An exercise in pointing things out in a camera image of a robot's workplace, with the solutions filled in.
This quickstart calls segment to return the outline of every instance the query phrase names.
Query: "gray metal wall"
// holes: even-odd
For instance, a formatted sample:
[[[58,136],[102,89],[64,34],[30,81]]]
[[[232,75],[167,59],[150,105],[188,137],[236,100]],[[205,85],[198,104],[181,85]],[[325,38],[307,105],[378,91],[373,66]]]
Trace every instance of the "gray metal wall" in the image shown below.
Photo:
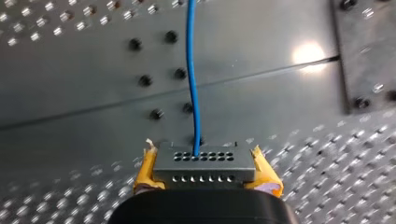
[[[55,207],[62,199],[73,205],[58,207],[59,218],[73,219],[69,214],[80,209],[81,218],[92,214],[102,220],[129,189],[146,138],[191,144],[192,116],[182,111],[190,100],[188,83],[174,78],[175,70],[185,66],[186,8],[173,7],[175,2],[119,1],[120,7],[111,10],[106,1],[53,2],[51,11],[42,0],[0,4],[0,20],[2,12],[7,14],[0,22],[1,181],[3,195],[24,192],[12,199],[15,207],[2,210],[8,211],[7,223],[33,222],[35,216],[43,223],[55,220],[54,211],[40,213],[37,207],[43,202]],[[97,12],[84,16],[87,6]],[[32,14],[24,17],[26,7]],[[159,10],[150,14],[153,7]],[[73,19],[62,22],[66,10]],[[128,12],[134,17],[125,20]],[[43,16],[47,23],[38,27]],[[109,20],[105,25],[103,17]],[[361,223],[367,217],[391,223],[396,159],[394,153],[370,159],[392,147],[394,111],[347,114],[331,2],[202,0],[196,20],[205,143],[261,145],[285,181],[286,200],[304,223]],[[24,29],[16,32],[16,23]],[[63,33],[55,35],[59,27]],[[163,40],[170,30],[178,33],[176,44]],[[128,48],[135,37],[143,43],[138,52]],[[146,74],[153,84],[145,88],[138,79]],[[163,118],[149,119],[157,108]],[[371,163],[373,172],[367,172],[364,167]],[[361,202],[384,169],[384,185],[372,192],[376,199]],[[353,189],[363,173],[371,175]],[[332,190],[337,183],[339,189]],[[87,192],[89,185],[96,191]],[[68,189],[76,198],[65,196]],[[49,192],[55,195],[52,201],[45,199]],[[96,201],[103,192],[111,196]],[[379,201],[384,192],[388,198]],[[355,196],[343,202],[343,193]],[[90,194],[93,201],[73,201]],[[23,205],[29,196],[34,203]],[[9,200],[6,196],[2,202]],[[92,211],[95,205],[99,212]]]

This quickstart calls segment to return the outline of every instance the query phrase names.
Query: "yellow clip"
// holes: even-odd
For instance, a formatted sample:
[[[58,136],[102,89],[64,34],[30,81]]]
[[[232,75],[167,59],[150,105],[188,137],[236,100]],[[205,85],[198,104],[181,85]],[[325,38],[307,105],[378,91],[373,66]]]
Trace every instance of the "yellow clip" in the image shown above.
[[[259,146],[256,146],[254,150],[251,151],[251,154],[254,159],[254,164],[256,165],[255,181],[247,183],[245,188],[255,189],[265,184],[275,184],[277,186],[275,189],[272,189],[272,192],[276,197],[280,198],[283,193],[283,183],[262,155]]]
[[[152,180],[152,168],[154,167],[155,159],[157,157],[157,148],[152,144],[151,140],[147,140],[150,145],[149,150],[145,150],[142,167],[140,168],[137,179],[134,182],[134,192],[138,186],[143,186],[151,189],[165,189],[163,182],[155,182]]]

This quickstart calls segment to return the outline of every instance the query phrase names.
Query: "metal panel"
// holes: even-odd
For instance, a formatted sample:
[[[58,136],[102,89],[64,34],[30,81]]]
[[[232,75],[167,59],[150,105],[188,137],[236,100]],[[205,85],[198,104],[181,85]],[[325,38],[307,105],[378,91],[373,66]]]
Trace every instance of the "metal panel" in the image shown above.
[[[259,144],[304,223],[392,224],[395,111],[345,116],[339,70],[323,63],[201,88],[205,141]],[[174,93],[3,130],[0,217],[106,220],[132,188],[145,138],[190,142],[187,98]],[[147,119],[152,108],[163,118]]]
[[[348,10],[334,0],[346,90],[356,113],[396,106],[393,1],[359,1]]]
[[[338,70],[338,63],[323,63],[199,88],[205,143],[222,146],[263,139],[340,119],[343,95]],[[189,100],[188,92],[181,91],[5,129],[0,135],[0,171],[3,177],[15,177],[17,171],[71,170],[132,159],[141,155],[146,138],[189,146],[192,115],[182,109]],[[150,119],[157,108],[163,117]]]
[[[187,88],[186,81],[173,77],[185,65],[184,7],[172,8],[173,0],[143,4],[120,0],[120,7],[114,10],[108,10],[107,2],[102,1],[76,1],[73,6],[68,2],[75,1],[52,1],[55,8],[51,11],[46,11],[45,1],[18,2],[10,8],[0,4],[0,14],[9,16],[0,22],[1,125]],[[150,15],[153,3],[159,11]],[[196,22],[198,83],[335,56],[329,4],[318,0],[204,1],[198,6]],[[96,13],[86,17],[83,11],[88,6],[96,7]],[[25,7],[32,11],[26,17],[21,14]],[[73,19],[61,22],[66,10],[73,13]],[[129,10],[136,17],[125,21],[124,12]],[[49,22],[38,28],[37,21],[43,16]],[[111,18],[105,26],[100,24],[104,16]],[[14,25],[19,21],[29,25],[16,34]],[[86,29],[79,31],[82,21]],[[64,32],[59,36],[54,34],[58,26]],[[176,44],[164,43],[169,30],[178,32]],[[32,41],[36,32],[40,38]],[[7,42],[14,36],[19,42],[10,47]],[[128,49],[133,37],[143,42],[142,51]],[[137,85],[145,74],[153,78],[148,88]]]

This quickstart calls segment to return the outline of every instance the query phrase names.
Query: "black bolt head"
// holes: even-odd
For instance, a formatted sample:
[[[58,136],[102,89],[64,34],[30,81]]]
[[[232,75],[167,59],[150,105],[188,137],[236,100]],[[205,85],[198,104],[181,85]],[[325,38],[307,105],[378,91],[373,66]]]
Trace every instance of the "black bolt head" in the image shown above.
[[[354,106],[357,109],[365,109],[371,105],[371,101],[369,99],[359,97],[355,99]]]
[[[149,75],[143,75],[140,79],[139,79],[139,84],[143,87],[148,87],[151,86],[152,84],[152,77]]]
[[[186,103],[183,105],[183,112],[186,114],[192,114],[193,108],[192,108],[192,103]]]
[[[184,68],[178,68],[175,71],[175,78],[177,79],[185,79],[187,77],[187,71]]]
[[[342,0],[340,3],[340,8],[344,11],[350,11],[354,6],[358,4],[358,0]]]
[[[388,97],[388,100],[395,102],[396,101],[396,91],[388,91],[387,97]]]
[[[165,41],[169,44],[175,44],[178,41],[178,34],[175,31],[169,31],[165,35]]]
[[[129,49],[133,51],[139,51],[143,48],[142,41],[138,38],[134,38],[129,41]]]
[[[163,115],[164,115],[164,113],[163,113],[163,111],[161,109],[154,109],[149,114],[149,116],[152,119],[156,119],[156,120],[161,119],[163,117]]]

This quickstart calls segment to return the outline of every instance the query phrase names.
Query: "blue cable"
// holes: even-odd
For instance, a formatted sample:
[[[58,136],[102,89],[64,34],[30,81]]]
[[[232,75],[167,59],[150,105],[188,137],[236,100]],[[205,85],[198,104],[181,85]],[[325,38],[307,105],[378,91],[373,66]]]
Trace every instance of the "blue cable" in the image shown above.
[[[186,60],[187,71],[189,73],[190,96],[194,116],[194,156],[199,155],[201,139],[201,119],[199,114],[198,93],[195,84],[194,74],[194,20],[195,20],[195,1],[189,0],[187,8],[187,27],[186,27]]]

